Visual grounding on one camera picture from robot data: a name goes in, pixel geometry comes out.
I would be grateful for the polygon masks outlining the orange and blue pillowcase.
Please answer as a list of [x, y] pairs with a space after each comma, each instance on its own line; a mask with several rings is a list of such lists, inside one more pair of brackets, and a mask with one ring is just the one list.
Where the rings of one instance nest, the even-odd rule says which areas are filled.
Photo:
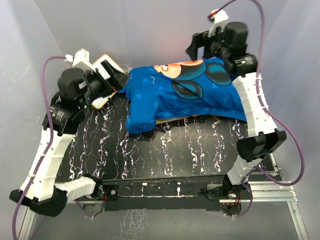
[[133, 68], [121, 90], [130, 101], [126, 130], [140, 134], [153, 130], [158, 120], [198, 115], [245, 121], [232, 85], [236, 77], [217, 57]]

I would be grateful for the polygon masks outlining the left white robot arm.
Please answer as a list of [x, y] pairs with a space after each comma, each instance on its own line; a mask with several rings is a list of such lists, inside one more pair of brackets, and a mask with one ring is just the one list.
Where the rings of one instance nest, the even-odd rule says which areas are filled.
[[37, 153], [27, 178], [11, 191], [10, 200], [39, 215], [56, 217], [72, 201], [87, 195], [97, 200], [103, 195], [102, 179], [91, 174], [65, 183], [55, 181], [65, 152], [85, 119], [86, 108], [98, 99], [108, 101], [128, 79], [127, 72], [107, 54], [93, 64], [74, 59], [57, 81], [58, 92], [51, 101], [45, 101]]

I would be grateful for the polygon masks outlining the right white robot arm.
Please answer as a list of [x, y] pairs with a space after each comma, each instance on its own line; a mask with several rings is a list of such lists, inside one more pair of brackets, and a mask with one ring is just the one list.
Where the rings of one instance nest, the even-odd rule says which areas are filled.
[[233, 199], [247, 187], [249, 175], [263, 158], [273, 153], [287, 138], [279, 131], [272, 117], [263, 107], [264, 93], [258, 86], [258, 60], [247, 52], [248, 27], [243, 22], [229, 22], [218, 27], [214, 35], [208, 31], [195, 33], [186, 53], [191, 60], [198, 58], [198, 49], [203, 47], [203, 58], [217, 57], [223, 60], [229, 74], [237, 74], [232, 84], [235, 87], [247, 121], [248, 137], [236, 143], [237, 159], [224, 176], [219, 191]]

